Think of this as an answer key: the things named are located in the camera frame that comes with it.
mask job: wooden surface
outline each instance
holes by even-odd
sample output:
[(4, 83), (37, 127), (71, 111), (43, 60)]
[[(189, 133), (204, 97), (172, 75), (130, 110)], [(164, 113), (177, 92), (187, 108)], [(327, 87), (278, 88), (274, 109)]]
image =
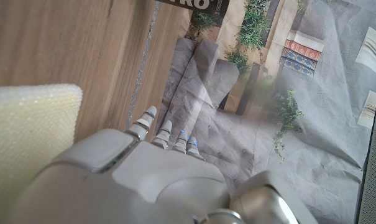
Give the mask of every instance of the wooden surface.
[[(84, 93), (75, 140), (123, 130), (154, 7), (153, 0), (0, 1), (0, 86), (74, 83)], [(178, 31), (165, 24), (176, 25), (178, 12), (160, 4), (145, 66), (152, 71), (134, 114), (141, 102), (160, 104)]]
[[(176, 15), (182, 15), (183, 9), (161, 4), (155, 21), (152, 41), (150, 42), (147, 61), (142, 74), (142, 85), (135, 104), (132, 120), (137, 120), (141, 114), (151, 105), (160, 109), (170, 65), (173, 59), (175, 44), (178, 38), (181, 19)], [(147, 135), (151, 139), (154, 135), (157, 116)]]

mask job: red book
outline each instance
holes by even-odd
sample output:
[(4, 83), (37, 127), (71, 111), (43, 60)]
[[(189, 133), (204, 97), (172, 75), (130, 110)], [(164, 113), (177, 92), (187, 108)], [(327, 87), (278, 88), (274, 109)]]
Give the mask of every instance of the red book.
[(302, 56), (305, 56), (315, 61), (319, 61), (320, 54), (321, 54), (320, 52), (310, 49), (308, 47), (302, 46), (300, 44), (297, 44), (296, 42), (292, 40), (286, 40), (285, 47), (288, 49), (291, 49), (294, 52), (299, 53)]

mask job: black sign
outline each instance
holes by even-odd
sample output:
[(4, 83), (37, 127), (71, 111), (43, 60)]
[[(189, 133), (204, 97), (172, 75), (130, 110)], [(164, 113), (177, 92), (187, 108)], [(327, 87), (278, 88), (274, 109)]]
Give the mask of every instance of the black sign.
[(229, 0), (157, 0), (174, 6), (224, 17)]

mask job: blue book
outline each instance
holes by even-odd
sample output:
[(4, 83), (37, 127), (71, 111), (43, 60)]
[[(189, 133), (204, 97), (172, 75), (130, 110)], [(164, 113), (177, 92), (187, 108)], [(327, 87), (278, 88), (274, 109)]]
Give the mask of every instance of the blue book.
[(286, 57), (281, 57), (280, 60), (279, 60), (279, 64), (280, 65), (284, 65), (285, 67), (288, 67), (292, 70), (295, 70), (297, 72), (301, 72), (302, 74), (304, 75), (307, 75), (307, 76), (310, 76), (313, 78), (313, 73), (314, 73), (314, 70), (313, 69), (310, 69), (294, 60), (291, 60), (289, 58), (286, 58)]
[(309, 59), (305, 56), (300, 55), (297, 52), (292, 51), (291, 49), (284, 48), (282, 52), (282, 57), (286, 57), (290, 60), (293, 60), (297, 63), (300, 63), (312, 70), (315, 70), (317, 61), (314, 61), (312, 59)]

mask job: white lettering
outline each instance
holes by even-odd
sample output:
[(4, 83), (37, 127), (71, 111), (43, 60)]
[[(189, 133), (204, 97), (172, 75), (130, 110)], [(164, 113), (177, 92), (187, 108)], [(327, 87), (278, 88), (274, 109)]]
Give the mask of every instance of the white lettering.
[(210, 0), (195, 0), (195, 7), (198, 9), (207, 9), (209, 4)]
[(192, 5), (192, 0), (181, 0), (181, 2), (180, 2), (181, 4), (188, 4), (188, 6), (190, 6), (190, 7), (193, 7), (193, 5)]

